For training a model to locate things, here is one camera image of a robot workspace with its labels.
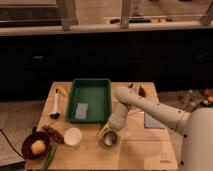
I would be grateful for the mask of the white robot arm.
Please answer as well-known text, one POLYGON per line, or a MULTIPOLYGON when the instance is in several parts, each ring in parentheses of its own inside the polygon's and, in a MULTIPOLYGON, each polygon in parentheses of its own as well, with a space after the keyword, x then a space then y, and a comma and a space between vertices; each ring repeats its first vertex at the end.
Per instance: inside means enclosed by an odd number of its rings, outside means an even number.
POLYGON ((192 113, 149 101, 131 88, 115 89, 118 102, 108 123, 122 129, 130 106, 135 106, 183 136, 179 171, 213 171, 213 108, 203 107, 192 113))

